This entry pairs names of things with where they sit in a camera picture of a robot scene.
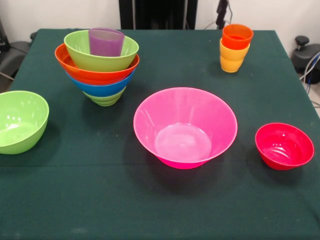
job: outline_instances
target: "orange cup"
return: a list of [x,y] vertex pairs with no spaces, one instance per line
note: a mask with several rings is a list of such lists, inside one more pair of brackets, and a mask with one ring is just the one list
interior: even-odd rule
[[248,47],[254,31],[241,24],[229,24],[222,30],[222,44],[233,50],[241,50]]

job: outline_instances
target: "purple cup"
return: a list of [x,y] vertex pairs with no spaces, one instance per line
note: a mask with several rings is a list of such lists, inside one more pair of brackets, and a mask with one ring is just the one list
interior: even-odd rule
[[125,35],[115,29],[97,27],[89,29],[90,53],[104,57],[119,57]]

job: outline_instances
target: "green bowl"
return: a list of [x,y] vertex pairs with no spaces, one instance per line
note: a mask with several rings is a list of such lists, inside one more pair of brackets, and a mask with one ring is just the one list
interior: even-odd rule
[[138,43],[125,36],[121,56],[97,56],[90,54],[89,30],[69,33],[64,37],[66,48],[80,68],[94,72],[115,72],[126,69],[134,60],[138,50]]
[[0,154],[20,154],[43,135],[49,116],[47,101],[30,91],[0,94]]
[[126,86],[120,92],[118,92],[114,95],[103,96],[103,97],[92,96],[92,95],[89,95],[88,93],[85,93],[85,92],[83,92],[83,93],[88,98],[90,98],[94,103],[98,104],[99,106],[108,107],[108,106],[115,104],[119,100],[119,98],[121,97],[121,95],[124,93],[125,90],[126,90]]

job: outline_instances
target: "table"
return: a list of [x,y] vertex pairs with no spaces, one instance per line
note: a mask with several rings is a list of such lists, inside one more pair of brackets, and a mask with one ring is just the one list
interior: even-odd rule
[[[318,239],[320,121],[274,31],[255,31],[239,72],[219,63],[217,30],[124,30],[140,64],[113,106],[91,102],[54,56],[74,29],[41,29],[11,90],[42,95],[46,131],[31,150],[0,155],[0,239]],[[138,142],[133,115],[170,87],[207,90],[238,120],[234,144],[203,167],[162,164]],[[313,140],[306,166],[275,171],[257,129],[285,122]]]

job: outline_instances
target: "cable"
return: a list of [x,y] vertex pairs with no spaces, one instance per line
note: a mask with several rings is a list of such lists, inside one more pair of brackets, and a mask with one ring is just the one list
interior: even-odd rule
[[229,24],[231,24],[231,23],[232,23],[232,17],[233,17],[233,15],[234,15],[234,13],[233,13],[233,12],[232,12],[232,10],[231,10],[230,0],[228,0],[228,8],[229,8],[229,11],[230,11],[230,13],[231,13],[231,16],[230,16],[230,23],[229,23]]
[[7,79],[10,79],[11,81],[14,80],[12,77],[8,76],[7,74],[4,74],[3,72],[0,72],[0,75],[4,76]]
[[320,55],[320,51],[317,52],[317,53],[310,59],[310,61],[309,61],[308,64],[306,65],[304,74],[300,77],[300,80],[304,79],[304,77],[306,77],[306,76],[312,71],[312,69],[314,69],[314,67],[315,67],[316,64],[314,64],[314,66],[312,66],[312,67],[307,71],[307,69],[309,68],[310,64],[311,64],[311,63],[313,62],[313,60],[314,60],[315,58],[317,58],[319,55]]
[[[317,62],[320,60],[320,52],[318,52],[317,54],[315,54],[311,60],[308,62],[308,64],[306,65],[305,67],[305,70],[304,70],[304,75],[300,77],[300,79],[303,78],[303,84],[306,84],[306,77],[307,75],[310,73],[309,75],[309,78],[308,78],[308,83],[307,83],[307,86],[306,86],[306,93],[309,95],[310,93],[310,89],[311,89],[311,77],[312,77],[312,70],[314,69],[314,67],[316,66]],[[313,104],[315,104],[316,106],[313,106],[314,108],[320,108],[320,103],[317,103],[316,101],[312,101],[311,102]]]
[[311,101],[313,104],[317,105],[316,108],[320,108],[320,103],[317,103],[316,101]]
[[216,21],[211,22],[208,26],[206,26],[203,30],[207,30],[208,27],[210,27],[212,24],[216,23]]

